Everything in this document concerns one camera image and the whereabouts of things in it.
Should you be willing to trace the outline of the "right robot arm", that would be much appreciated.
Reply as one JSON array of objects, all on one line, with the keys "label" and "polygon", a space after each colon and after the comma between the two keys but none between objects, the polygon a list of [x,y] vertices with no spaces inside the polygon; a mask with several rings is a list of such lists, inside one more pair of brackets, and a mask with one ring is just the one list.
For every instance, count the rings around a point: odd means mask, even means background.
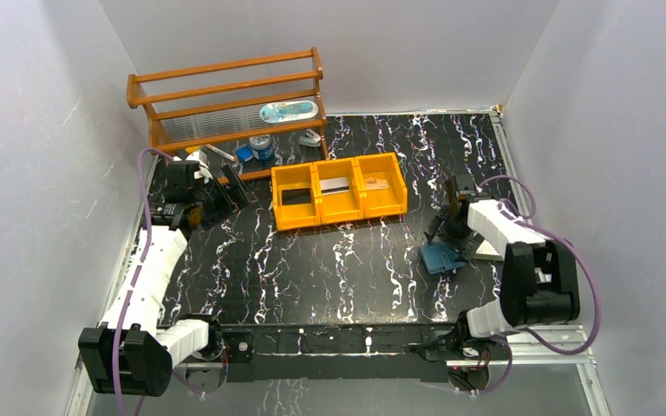
[{"label": "right robot arm", "polygon": [[575,259],[563,244],[530,229],[467,173],[447,179],[445,189],[447,202],[426,227],[426,243],[420,248],[426,270],[454,271],[472,260],[482,244],[493,247],[502,261],[498,298],[460,312],[453,341],[487,339],[578,317]]}]

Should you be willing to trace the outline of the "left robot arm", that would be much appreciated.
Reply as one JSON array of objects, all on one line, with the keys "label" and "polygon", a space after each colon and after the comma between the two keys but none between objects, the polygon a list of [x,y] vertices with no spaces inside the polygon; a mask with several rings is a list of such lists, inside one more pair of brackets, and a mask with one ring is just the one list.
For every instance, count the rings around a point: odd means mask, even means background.
[{"label": "left robot arm", "polygon": [[232,169],[224,180],[205,163],[175,160],[166,166],[161,199],[146,202],[129,275],[108,311],[78,340],[82,363],[97,393],[161,396],[173,370],[190,355],[219,350],[207,318],[185,318],[168,329],[157,321],[173,270],[195,231],[209,231],[249,203],[245,183]]}]

